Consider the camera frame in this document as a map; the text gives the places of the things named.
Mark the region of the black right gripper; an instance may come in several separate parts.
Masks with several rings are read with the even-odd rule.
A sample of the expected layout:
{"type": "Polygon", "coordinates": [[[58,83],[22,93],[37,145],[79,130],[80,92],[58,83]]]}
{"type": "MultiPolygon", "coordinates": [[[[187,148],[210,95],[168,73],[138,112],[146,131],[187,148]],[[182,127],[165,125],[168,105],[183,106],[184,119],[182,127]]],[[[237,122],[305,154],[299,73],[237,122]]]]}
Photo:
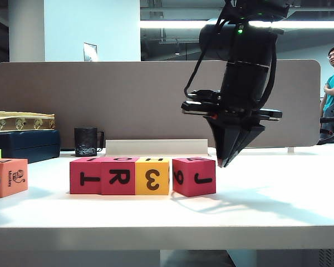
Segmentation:
{"type": "Polygon", "coordinates": [[[226,167],[265,127],[260,121],[279,121],[280,110],[261,108],[259,110],[222,110],[216,103],[184,101],[184,114],[204,117],[212,129],[219,167],[226,167]]]}

